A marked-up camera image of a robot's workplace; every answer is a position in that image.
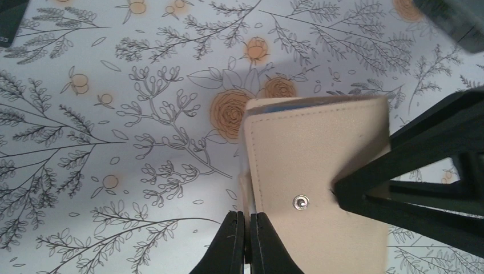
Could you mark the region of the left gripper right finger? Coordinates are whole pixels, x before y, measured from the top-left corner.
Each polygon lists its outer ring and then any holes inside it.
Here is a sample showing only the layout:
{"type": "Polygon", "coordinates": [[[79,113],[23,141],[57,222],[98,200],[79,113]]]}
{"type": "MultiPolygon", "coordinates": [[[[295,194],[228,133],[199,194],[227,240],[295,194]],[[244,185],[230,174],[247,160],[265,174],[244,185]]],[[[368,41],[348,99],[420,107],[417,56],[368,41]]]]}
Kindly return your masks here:
{"type": "Polygon", "coordinates": [[[261,212],[251,215],[250,241],[251,273],[302,273],[284,247],[267,214],[261,212]]]}

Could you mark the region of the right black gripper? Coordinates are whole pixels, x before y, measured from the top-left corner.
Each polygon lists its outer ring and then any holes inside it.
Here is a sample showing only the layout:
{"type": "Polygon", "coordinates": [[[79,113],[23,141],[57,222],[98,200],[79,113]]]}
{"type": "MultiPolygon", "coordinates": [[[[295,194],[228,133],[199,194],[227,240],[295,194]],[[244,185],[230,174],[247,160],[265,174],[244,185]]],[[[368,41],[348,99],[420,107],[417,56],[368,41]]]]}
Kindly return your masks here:
{"type": "Polygon", "coordinates": [[[414,0],[413,3],[465,51],[483,52],[483,0],[414,0]]]}

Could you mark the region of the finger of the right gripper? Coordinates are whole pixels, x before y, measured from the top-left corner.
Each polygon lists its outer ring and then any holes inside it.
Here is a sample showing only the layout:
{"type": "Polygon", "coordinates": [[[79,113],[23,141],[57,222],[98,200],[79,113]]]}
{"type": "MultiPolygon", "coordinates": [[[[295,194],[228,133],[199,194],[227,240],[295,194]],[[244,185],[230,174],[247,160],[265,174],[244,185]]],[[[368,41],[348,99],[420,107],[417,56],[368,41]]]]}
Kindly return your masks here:
{"type": "Polygon", "coordinates": [[[390,152],[335,183],[340,208],[483,256],[483,88],[445,97],[390,140],[390,152]],[[456,182],[397,180],[446,158],[456,182]]]}

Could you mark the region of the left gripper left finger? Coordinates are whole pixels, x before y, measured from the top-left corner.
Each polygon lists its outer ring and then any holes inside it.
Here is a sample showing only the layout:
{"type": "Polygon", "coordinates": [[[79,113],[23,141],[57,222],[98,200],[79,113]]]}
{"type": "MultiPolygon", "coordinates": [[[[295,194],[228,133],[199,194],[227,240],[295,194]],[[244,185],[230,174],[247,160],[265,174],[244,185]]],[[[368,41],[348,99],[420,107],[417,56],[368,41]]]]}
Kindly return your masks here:
{"type": "Polygon", "coordinates": [[[241,274],[244,272],[245,219],[229,211],[202,259],[190,274],[241,274]]]}

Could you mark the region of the beige card holder wallet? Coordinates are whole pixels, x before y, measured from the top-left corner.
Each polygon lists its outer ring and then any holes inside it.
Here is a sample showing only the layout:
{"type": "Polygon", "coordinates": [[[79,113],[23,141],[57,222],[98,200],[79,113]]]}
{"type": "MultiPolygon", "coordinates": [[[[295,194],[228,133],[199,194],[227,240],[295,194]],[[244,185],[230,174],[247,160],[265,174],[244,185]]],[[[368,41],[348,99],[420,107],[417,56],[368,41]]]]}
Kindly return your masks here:
{"type": "Polygon", "coordinates": [[[252,99],[239,176],[245,212],[265,213],[304,273],[383,273],[388,226],[341,209],[336,180],[390,150],[384,96],[252,99]]]}

